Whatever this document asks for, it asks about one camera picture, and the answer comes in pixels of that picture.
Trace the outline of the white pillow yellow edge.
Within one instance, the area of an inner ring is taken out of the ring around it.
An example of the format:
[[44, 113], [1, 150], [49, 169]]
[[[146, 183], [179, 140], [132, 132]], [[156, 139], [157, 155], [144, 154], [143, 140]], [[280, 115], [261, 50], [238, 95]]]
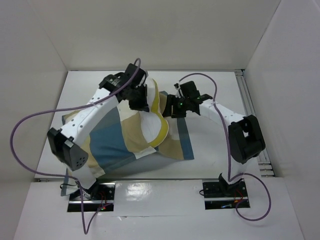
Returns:
[[158, 147], [167, 137], [169, 124], [160, 108], [160, 92], [156, 81], [146, 79], [146, 101], [149, 112], [141, 111], [141, 130], [146, 142], [153, 148]]

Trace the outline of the blue beige checked pillowcase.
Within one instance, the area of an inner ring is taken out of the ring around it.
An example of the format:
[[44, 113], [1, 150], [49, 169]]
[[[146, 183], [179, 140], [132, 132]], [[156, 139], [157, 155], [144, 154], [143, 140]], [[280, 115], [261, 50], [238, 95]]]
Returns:
[[88, 166], [96, 178], [102, 178], [120, 167], [142, 157], [159, 153], [161, 156], [186, 161], [194, 152], [184, 118], [166, 118], [168, 134], [157, 146], [144, 139], [138, 111], [122, 101], [106, 114], [86, 138], [81, 148], [88, 153]]

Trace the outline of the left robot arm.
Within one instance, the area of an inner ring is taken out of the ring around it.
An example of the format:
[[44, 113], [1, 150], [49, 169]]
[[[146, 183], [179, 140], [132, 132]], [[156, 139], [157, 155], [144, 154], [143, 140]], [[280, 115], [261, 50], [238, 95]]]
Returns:
[[149, 112], [147, 103], [147, 72], [140, 68], [141, 59], [130, 63], [124, 72], [109, 74], [98, 85], [93, 97], [81, 111], [60, 129], [47, 132], [51, 152], [71, 170], [81, 196], [88, 200], [97, 197], [97, 179], [88, 167], [89, 154], [81, 148], [90, 132], [102, 118], [128, 100], [136, 111]]

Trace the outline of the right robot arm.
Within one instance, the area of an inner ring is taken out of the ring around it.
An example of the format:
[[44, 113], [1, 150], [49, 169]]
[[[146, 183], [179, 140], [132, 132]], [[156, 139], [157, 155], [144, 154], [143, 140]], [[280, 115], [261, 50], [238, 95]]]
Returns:
[[167, 96], [164, 117], [185, 118], [190, 111], [219, 124], [224, 130], [227, 169], [218, 177], [218, 190], [223, 196], [230, 196], [239, 186], [249, 160], [266, 148], [258, 119], [252, 114], [245, 116], [226, 108], [213, 96], [200, 94], [193, 81], [174, 86], [177, 93]]

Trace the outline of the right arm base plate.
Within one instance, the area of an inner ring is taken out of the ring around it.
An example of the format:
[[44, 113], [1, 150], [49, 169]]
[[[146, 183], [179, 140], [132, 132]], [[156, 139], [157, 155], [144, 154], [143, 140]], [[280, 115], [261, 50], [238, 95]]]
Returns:
[[241, 178], [228, 184], [222, 175], [215, 179], [204, 179], [199, 194], [204, 199], [205, 210], [250, 208], [245, 181]]

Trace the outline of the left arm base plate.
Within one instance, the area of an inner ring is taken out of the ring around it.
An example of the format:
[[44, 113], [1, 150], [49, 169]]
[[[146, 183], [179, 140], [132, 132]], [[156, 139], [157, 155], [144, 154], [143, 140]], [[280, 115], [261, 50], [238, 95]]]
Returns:
[[[100, 208], [101, 212], [113, 212], [115, 191], [115, 183], [100, 183], [91, 194], [86, 194], [84, 192], [83, 211], [85, 213], [96, 212]], [[79, 189], [69, 196], [67, 212], [81, 212], [81, 194]]]

